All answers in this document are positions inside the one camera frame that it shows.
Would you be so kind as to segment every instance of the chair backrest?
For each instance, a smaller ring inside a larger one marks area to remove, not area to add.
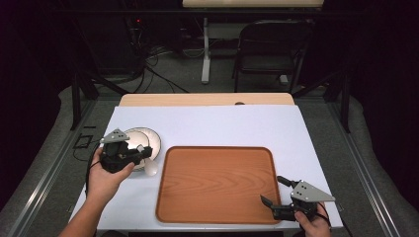
[[[264,20],[249,24],[240,33],[241,53],[288,53],[304,48],[311,38],[312,26],[302,21]]]

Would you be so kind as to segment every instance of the hand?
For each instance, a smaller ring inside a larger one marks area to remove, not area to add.
[[[129,163],[119,172],[111,174],[104,170],[99,162],[102,150],[102,148],[98,148],[93,156],[86,201],[93,201],[105,206],[117,193],[120,183],[132,172],[134,164]]]
[[[318,204],[317,205],[317,213],[324,215],[326,217],[327,213],[323,207]],[[329,224],[323,218],[318,216],[314,217],[313,221],[309,221],[307,216],[301,211],[297,211],[295,214],[296,221],[299,222],[301,227],[305,230],[305,237],[331,237],[332,234],[330,233]]]

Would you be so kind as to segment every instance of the table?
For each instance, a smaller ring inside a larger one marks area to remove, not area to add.
[[[184,0],[184,8],[321,8],[324,0]],[[201,82],[210,81],[209,39],[238,39],[247,24],[210,24],[204,18],[204,64]]]
[[[237,102],[245,105],[234,106]],[[260,116],[264,116],[263,122],[260,122]],[[165,151],[175,145],[264,146],[273,153],[277,174],[291,180],[306,180],[330,194],[308,131],[290,94],[128,94],[115,108],[105,133],[116,127],[127,130],[135,126],[149,127],[159,134],[162,148],[155,161],[160,169]],[[282,231],[299,228],[291,221],[275,225],[159,222],[154,211],[160,180],[161,171],[153,177],[133,172],[105,208],[98,231]],[[283,204],[291,203],[291,188],[283,185],[279,188]],[[73,215],[84,199],[83,190]],[[326,202],[326,206],[332,226],[342,227],[335,203]]]

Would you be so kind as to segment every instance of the triangular metal bracket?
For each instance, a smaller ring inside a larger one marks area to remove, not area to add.
[[[300,181],[291,192],[291,197],[305,202],[334,201],[336,198],[305,181]]]
[[[129,140],[129,136],[117,128],[102,138],[101,143],[114,143],[125,140]]]

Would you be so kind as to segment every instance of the brown tray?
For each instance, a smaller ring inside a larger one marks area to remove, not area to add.
[[[267,148],[174,146],[166,153],[156,216],[168,223],[279,223],[260,195],[281,204]]]

